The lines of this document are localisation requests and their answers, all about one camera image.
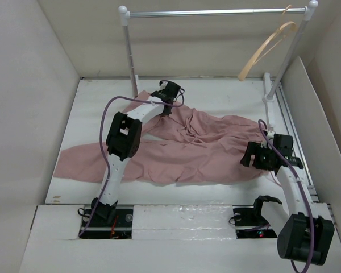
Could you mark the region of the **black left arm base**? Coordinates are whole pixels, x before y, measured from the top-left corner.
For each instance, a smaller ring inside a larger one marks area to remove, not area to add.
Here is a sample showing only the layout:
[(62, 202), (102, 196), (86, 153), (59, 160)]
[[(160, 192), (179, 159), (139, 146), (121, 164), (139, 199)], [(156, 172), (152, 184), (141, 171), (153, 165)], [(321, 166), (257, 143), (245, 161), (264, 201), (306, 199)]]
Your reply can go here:
[(77, 213), (81, 216), (81, 225), (78, 237), (81, 239), (131, 239), (133, 206), (120, 205), (115, 211), (113, 220), (108, 223), (100, 216), (92, 218), (90, 208), (79, 208)]

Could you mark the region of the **pink trousers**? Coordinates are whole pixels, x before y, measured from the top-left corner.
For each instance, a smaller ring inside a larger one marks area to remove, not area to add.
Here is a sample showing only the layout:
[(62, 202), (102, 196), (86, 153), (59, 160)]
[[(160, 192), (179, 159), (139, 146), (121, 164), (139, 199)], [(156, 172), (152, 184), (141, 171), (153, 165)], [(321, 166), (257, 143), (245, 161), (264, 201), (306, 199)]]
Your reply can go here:
[(153, 138), (141, 138), (124, 182), (232, 184), (269, 174), (240, 163), (248, 142), (263, 141), (257, 123), (244, 117), (218, 118), (183, 105), (169, 116), (152, 118), (142, 133)]

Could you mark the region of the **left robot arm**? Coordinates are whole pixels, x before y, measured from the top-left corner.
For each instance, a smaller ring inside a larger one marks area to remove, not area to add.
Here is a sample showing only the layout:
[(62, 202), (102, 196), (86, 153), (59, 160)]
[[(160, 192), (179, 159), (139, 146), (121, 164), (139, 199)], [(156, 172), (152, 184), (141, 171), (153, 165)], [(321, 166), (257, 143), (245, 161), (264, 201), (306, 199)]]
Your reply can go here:
[(106, 147), (104, 147), (103, 126), (110, 106), (106, 105), (99, 134), (100, 150), (106, 163), (106, 174), (99, 193), (91, 203), (90, 218), (95, 218), (105, 226), (114, 222), (120, 183), (128, 162), (139, 149), (142, 127), (154, 117), (170, 115), (173, 107), (179, 107), (176, 104), (178, 96), (183, 95), (184, 89), (178, 84), (162, 80), (160, 89), (151, 93), (146, 100), (122, 96), (111, 99), (111, 102), (121, 99), (138, 102), (139, 105), (125, 113), (117, 112), (114, 115), (106, 138)]

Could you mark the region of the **beige wooden hanger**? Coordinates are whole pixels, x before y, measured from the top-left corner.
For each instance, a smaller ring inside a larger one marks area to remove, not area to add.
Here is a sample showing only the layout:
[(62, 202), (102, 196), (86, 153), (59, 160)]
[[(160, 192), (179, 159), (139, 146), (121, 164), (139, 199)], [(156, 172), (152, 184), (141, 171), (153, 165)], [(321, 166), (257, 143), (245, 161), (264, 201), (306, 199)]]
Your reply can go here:
[(267, 54), (270, 53), (277, 45), (279, 45), (283, 40), (285, 40), (292, 33), (297, 31), (297, 25), (294, 21), (286, 21), (284, 19), (285, 14), (292, 8), (292, 5), (288, 5), (281, 14), (279, 26), (275, 31), (270, 34), (261, 46), (255, 51), (252, 57), (245, 64), (243, 69), (238, 74), (238, 80), (244, 81), (248, 76), (250, 70)]

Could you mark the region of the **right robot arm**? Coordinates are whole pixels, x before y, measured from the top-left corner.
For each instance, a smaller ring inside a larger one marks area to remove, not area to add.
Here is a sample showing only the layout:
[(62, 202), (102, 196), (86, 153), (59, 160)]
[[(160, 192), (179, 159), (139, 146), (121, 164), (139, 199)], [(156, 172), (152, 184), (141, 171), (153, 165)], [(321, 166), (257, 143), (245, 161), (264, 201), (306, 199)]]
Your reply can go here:
[(293, 156), (293, 138), (263, 130), (261, 143), (249, 142), (240, 163), (274, 172), (281, 184), (287, 208), (277, 197), (259, 196), (251, 210), (258, 224), (269, 223), (277, 235), (277, 252), (282, 259), (324, 265), (335, 228), (314, 205), (304, 182), (302, 161)]

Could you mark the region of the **white clothes rack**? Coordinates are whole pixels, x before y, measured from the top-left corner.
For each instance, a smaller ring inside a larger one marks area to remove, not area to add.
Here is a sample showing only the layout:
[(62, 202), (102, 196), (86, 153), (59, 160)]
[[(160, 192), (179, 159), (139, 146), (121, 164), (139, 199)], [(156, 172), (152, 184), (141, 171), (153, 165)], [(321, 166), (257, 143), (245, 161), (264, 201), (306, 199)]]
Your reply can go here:
[(279, 26), (288, 5), (292, 8), (284, 19), (294, 21), (297, 31), (263, 57), (246, 77), (261, 82), (256, 106), (268, 127), (276, 128), (276, 89), (318, 8), (317, 1), (282, 1), (281, 7), (271, 1), (270, 8), (221, 10), (183, 6), (176, 11), (172, 4), (166, 11), (117, 7), (132, 95), (142, 90), (139, 77), (238, 79), (248, 60)]

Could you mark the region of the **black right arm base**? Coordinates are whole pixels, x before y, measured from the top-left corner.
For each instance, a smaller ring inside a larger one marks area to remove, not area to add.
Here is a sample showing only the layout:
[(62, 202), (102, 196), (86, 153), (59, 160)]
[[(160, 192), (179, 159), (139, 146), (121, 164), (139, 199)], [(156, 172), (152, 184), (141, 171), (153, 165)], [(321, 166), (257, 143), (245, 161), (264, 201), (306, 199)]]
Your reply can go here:
[(278, 198), (259, 196), (252, 205), (232, 206), (233, 215), (228, 223), (236, 227), (237, 239), (277, 238), (269, 222), (261, 215), (264, 203), (282, 204)]

